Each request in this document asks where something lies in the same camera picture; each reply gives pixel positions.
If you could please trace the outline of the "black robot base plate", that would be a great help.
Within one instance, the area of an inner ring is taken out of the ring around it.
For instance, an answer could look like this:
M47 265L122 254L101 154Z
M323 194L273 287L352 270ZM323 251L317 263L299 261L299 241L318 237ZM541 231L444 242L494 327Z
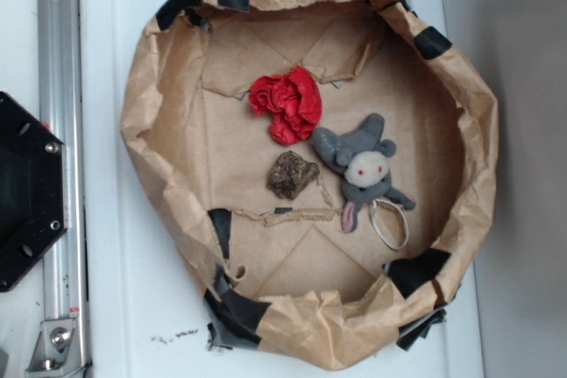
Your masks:
M1 94L1 291L13 290L66 231L65 145Z

